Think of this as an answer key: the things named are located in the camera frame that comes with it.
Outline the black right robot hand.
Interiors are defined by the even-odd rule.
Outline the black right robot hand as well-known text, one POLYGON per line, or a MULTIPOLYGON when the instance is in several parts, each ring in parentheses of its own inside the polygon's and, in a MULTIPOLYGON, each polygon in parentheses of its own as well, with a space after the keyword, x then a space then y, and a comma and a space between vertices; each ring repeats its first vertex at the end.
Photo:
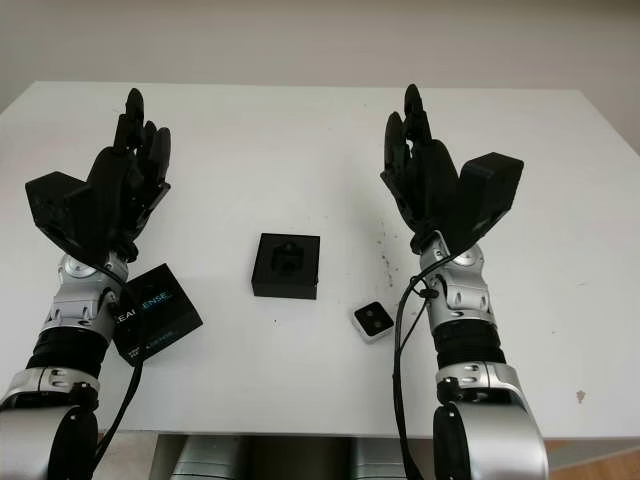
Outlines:
POLYGON ((392 113, 384 135, 380 174, 402 219, 413 232, 410 248, 421 254, 442 231, 453 207, 458 174, 444 143, 432 137, 416 85, 404 94, 404 113, 392 113))

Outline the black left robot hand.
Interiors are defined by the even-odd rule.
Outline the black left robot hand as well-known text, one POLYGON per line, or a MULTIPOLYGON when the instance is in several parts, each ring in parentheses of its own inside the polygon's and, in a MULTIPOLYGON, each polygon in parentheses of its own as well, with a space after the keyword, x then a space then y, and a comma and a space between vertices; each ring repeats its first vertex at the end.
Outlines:
POLYGON ((170 154, 170 130, 144 119, 142 93, 131 89, 113 144, 98 154, 87 177, 102 210, 106 248, 128 263, 137 259, 135 240, 171 188, 170 154))

